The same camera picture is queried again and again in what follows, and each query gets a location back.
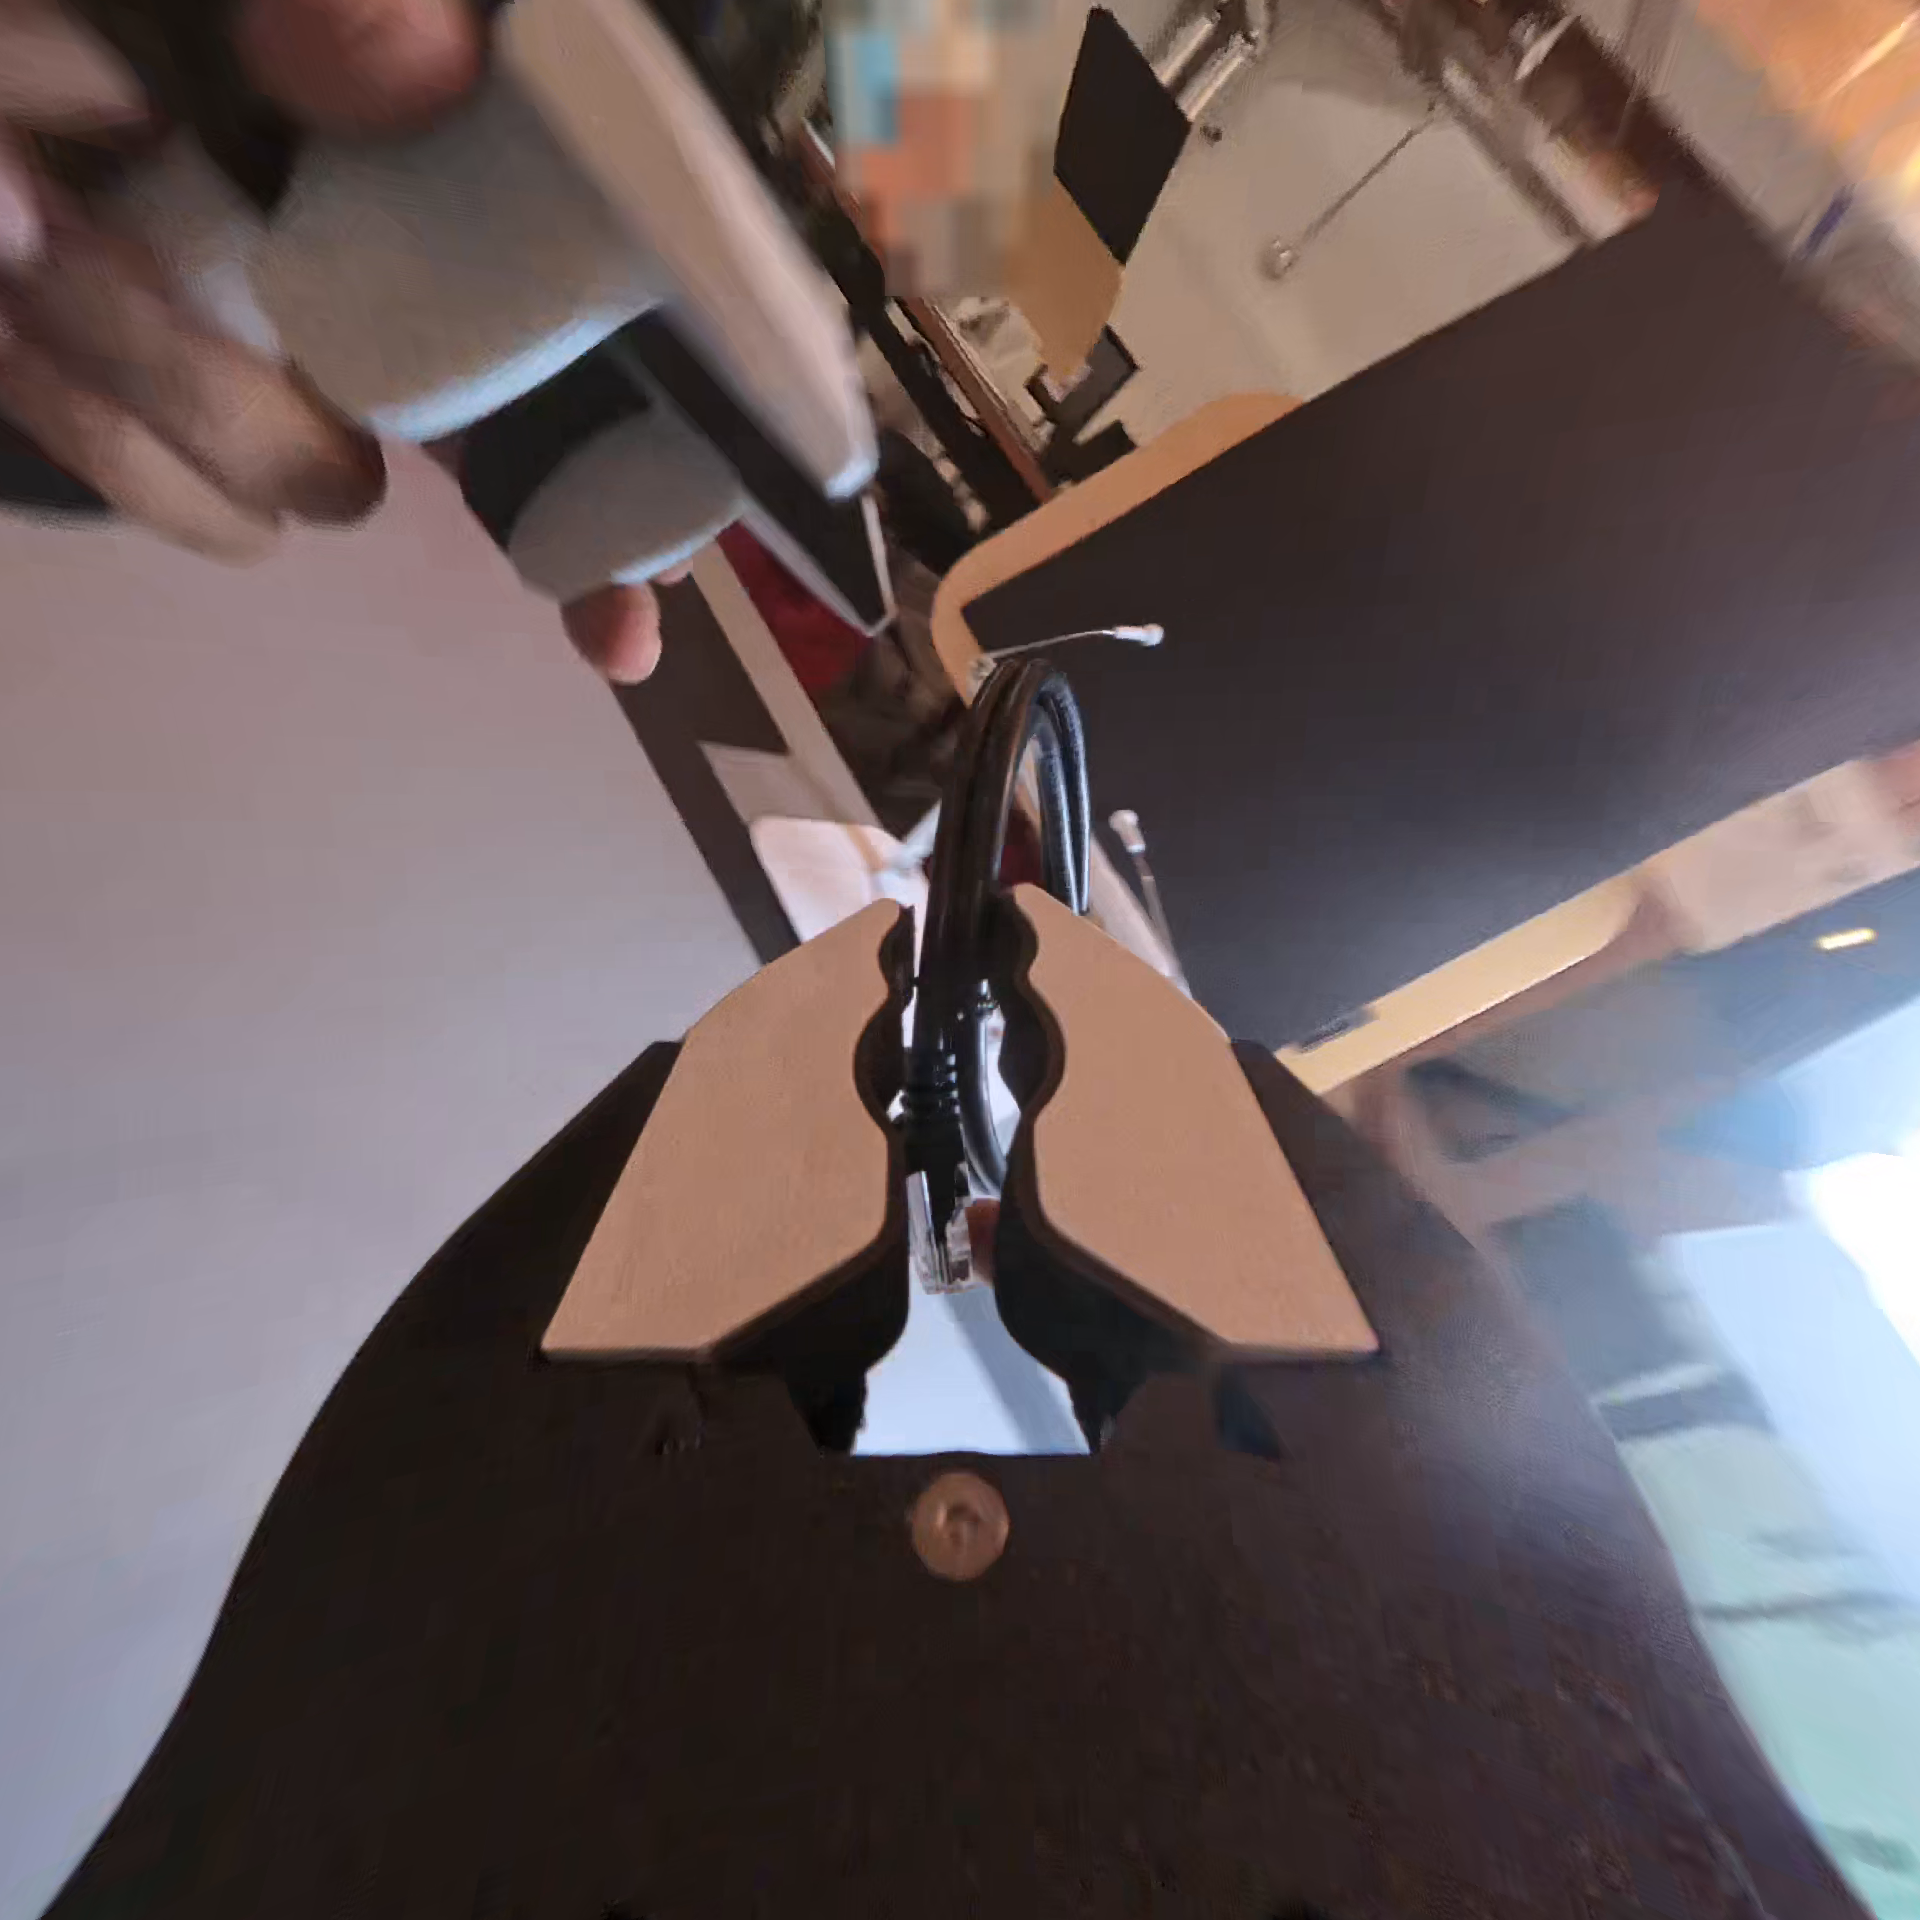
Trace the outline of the tan cardboard sheet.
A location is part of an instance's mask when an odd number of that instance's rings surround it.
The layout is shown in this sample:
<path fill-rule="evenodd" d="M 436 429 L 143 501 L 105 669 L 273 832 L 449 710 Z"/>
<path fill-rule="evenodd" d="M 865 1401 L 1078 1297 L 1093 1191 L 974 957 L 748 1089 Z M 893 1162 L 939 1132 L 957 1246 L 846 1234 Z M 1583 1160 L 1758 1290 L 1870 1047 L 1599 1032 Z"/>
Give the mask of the tan cardboard sheet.
<path fill-rule="evenodd" d="M 1105 333 L 1122 268 L 1068 186 L 1051 176 L 1027 204 L 1007 297 L 1050 377 L 1077 374 Z"/>

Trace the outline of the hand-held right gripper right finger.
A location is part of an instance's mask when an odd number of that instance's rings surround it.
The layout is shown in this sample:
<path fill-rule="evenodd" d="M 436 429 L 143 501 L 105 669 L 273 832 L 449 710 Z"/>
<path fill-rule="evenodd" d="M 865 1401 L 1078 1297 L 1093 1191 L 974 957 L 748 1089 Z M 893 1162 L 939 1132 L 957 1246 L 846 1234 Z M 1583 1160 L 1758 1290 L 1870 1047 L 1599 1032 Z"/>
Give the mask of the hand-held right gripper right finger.
<path fill-rule="evenodd" d="M 1193 998 L 1030 882 L 994 904 L 991 986 L 1018 1104 L 994 1303 L 1087 1450 L 1157 1378 L 1381 1356 L 1246 1060 Z"/>

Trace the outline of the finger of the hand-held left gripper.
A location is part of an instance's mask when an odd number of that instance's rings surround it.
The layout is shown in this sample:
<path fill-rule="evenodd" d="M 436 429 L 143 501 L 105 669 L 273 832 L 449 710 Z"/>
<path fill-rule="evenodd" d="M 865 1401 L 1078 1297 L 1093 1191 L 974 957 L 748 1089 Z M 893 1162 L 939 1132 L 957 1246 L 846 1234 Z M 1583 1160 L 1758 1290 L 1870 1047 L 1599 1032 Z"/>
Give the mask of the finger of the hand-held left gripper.
<path fill-rule="evenodd" d="M 822 492 L 660 308 L 637 318 L 637 369 L 731 466 L 748 501 L 740 519 L 781 567 L 858 630 L 889 625 L 897 594 L 866 486 Z"/>
<path fill-rule="evenodd" d="M 655 9 L 514 2 L 494 37 L 759 429 L 822 494 L 865 488 L 878 440 L 847 310 Z"/>

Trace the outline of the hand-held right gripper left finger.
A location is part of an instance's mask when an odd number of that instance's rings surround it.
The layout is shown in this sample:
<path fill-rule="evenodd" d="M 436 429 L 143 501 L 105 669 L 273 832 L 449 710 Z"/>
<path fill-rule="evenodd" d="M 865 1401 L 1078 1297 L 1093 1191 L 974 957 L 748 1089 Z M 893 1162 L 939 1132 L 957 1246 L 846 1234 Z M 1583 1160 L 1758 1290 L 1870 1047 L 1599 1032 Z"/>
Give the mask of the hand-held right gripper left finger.
<path fill-rule="evenodd" d="M 914 919 L 882 898 L 763 966 L 674 1047 L 542 1332 L 549 1360 L 770 1376 L 853 1449 L 908 1320 Z"/>

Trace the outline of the black square sheet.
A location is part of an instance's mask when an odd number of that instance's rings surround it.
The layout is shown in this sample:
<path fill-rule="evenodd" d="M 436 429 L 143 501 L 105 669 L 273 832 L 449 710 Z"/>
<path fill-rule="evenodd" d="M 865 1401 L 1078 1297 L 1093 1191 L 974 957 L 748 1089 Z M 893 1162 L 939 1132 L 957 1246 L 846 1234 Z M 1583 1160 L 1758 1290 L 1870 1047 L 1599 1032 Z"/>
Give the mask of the black square sheet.
<path fill-rule="evenodd" d="M 1113 263 L 1127 268 L 1183 154 L 1190 121 L 1107 6 L 1077 47 L 1051 169 Z"/>

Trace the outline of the person's left hand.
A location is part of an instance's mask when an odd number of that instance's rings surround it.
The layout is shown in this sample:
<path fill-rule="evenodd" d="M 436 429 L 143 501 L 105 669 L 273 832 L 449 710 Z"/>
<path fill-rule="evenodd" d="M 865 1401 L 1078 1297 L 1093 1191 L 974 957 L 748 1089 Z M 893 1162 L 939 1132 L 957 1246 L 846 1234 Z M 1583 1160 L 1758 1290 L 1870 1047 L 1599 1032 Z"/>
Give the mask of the person's left hand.
<path fill-rule="evenodd" d="M 188 4 L 215 98 L 324 136 L 417 132 L 486 68 L 471 4 Z M 164 93 L 73 4 L 3 9 L 5 421 L 108 512 L 225 561 L 290 524 L 355 526 L 381 445 L 191 303 L 122 208 L 76 198 L 43 136 L 139 142 Z"/>

